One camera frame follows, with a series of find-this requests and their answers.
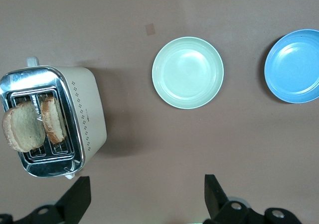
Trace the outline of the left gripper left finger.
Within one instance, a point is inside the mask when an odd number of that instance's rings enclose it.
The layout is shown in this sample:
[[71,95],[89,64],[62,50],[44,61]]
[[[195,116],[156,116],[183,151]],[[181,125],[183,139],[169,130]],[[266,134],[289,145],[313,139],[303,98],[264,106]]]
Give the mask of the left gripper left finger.
[[10,214],[0,214],[0,224],[79,224],[89,206],[90,177],[84,176],[55,204],[38,207],[19,220],[13,220]]

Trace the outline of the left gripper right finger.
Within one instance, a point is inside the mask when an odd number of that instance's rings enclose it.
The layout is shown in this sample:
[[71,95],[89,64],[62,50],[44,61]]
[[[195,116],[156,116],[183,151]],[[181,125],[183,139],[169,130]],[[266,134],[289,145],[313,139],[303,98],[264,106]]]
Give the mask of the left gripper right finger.
[[302,224],[286,209],[268,208],[259,214],[240,199],[228,199],[213,174],[205,175],[204,199],[210,215],[204,224]]

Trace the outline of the toasted bread slice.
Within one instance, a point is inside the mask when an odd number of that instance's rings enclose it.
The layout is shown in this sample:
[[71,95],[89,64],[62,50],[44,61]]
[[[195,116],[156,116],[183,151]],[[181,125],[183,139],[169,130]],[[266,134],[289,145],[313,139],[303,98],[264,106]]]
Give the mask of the toasted bread slice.
[[67,131],[58,99],[46,97],[40,104],[40,111],[44,130],[50,142],[52,144],[63,142]]
[[32,102],[24,102],[5,112],[2,128],[9,146],[18,152],[40,148],[45,141],[42,122]]

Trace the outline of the pale green plate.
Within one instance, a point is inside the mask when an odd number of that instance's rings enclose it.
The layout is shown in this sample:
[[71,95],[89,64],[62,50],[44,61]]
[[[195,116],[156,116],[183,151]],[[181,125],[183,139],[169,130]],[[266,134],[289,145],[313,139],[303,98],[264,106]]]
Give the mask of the pale green plate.
[[156,55],[152,82],[168,105],[196,109],[213,100],[221,89],[224,65],[216,48],[197,37],[180,37]]

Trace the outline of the blue plate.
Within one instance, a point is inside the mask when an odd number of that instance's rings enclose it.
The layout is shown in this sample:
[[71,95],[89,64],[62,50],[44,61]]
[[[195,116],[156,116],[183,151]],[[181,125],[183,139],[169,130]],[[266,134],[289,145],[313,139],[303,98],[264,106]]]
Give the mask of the blue plate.
[[284,102],[318,99],[319,30],[296,30],[280,38],[267,55],[264,77],[272,94]]

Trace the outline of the beige chrome toaster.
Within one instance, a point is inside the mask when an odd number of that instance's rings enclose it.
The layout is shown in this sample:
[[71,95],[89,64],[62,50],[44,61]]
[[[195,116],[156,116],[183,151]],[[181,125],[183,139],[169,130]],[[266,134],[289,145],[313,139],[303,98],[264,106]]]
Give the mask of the beige chrome toaster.
[[29,57],[26,68],[0,79],[4,113],[24,102],[32,102],[42,122],[40,104],[46,97],[58,99],[67,131],[63,142],[44,144],[29,152],[18,152],[24,169],[35,177],[65,176],[79,172],[103,146],[107,130],[101,98],[93,73],[84,67],[40,65]]

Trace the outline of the square brown tape patch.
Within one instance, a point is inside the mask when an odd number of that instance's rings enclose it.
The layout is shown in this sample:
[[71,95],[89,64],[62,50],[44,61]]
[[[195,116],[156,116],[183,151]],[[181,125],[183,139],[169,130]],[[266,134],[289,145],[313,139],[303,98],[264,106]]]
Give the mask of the square brown tape patch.
[[147,36],[154,35],[156,33],[155,25],[153,23],[145,25]]

